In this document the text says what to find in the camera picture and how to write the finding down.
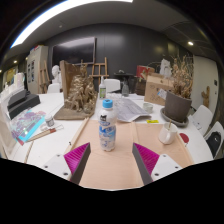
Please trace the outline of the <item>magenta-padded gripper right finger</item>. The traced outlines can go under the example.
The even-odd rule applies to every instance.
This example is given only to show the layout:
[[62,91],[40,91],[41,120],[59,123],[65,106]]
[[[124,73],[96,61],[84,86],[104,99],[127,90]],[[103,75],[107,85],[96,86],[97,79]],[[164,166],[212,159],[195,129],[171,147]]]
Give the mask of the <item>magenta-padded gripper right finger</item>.
[[133,144],[132,153],[144,185],[182,169],[182,167],[167,154],[159,155],[137,143]]

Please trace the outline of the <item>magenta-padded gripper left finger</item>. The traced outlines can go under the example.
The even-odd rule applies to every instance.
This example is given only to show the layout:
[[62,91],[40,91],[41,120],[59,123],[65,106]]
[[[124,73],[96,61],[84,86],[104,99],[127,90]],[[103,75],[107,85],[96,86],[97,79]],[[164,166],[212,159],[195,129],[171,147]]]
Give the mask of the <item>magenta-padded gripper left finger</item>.
[[79,184],[90,152],[90,143],[85,143],[65,155],[56,154],[42,168],[56,176]]

